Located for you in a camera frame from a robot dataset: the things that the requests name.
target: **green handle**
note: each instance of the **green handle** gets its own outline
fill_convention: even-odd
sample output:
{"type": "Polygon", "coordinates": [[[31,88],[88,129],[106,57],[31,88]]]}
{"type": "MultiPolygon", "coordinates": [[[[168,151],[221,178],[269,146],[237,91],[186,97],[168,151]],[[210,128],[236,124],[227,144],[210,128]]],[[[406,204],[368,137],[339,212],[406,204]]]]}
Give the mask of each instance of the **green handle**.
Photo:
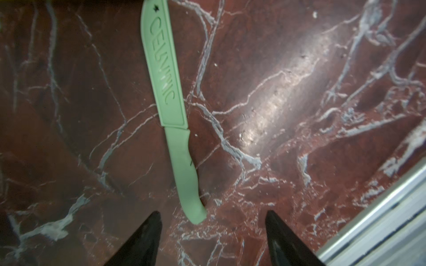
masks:
{"type": "Polygon", "coordinates": [[[144,1],[141,36],[179,200],[189,221],[198,224],[206,218],[207,212],[198,194],[197,172],[188,150],[190,131],[166,0],[144,1]]]}

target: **marble surface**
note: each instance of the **marble surface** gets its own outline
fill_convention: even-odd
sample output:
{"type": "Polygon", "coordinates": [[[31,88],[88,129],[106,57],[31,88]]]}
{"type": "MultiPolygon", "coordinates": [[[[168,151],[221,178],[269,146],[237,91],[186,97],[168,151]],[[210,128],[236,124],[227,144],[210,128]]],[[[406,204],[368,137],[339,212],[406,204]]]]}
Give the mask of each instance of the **marble surface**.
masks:
{"type": "Polygon", "coordinates": [[[0,3],[3,265],[102,265],[158,210],[158,266],[267,266],[267,210],[316,251],[424,156],[425,1],[169,1],[190,224],[141,6],[0,3]]]}

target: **green knife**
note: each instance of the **green knife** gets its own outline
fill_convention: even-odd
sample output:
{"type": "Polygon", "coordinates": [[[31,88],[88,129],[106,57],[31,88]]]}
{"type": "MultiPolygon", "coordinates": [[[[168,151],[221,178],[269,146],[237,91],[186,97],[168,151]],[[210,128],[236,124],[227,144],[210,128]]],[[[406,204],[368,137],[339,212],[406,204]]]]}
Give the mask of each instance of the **green knife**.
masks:
{"type": "Polygon", "coordinates": [[[141,36],[161,125],[182,209],[193,224],[207,216],[198,194],[198,177],[188,150],[190,131],[185,113],[181,81],[167,0],[145,0],[141,36]]]}

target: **red marble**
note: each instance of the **red marble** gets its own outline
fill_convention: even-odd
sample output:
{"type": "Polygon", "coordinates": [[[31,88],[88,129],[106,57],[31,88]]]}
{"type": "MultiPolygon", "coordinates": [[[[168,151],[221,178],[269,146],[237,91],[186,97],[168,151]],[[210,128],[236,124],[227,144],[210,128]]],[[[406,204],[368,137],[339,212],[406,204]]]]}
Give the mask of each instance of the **red marble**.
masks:
{"type": "Polygon", "coordinates": [[[426,151],[426,2],[169,1],[201,200],[179,205],[141,2],[0,3],[0,261],[103,265],[154,210],[157,265],[316,251],[426,151]]]}

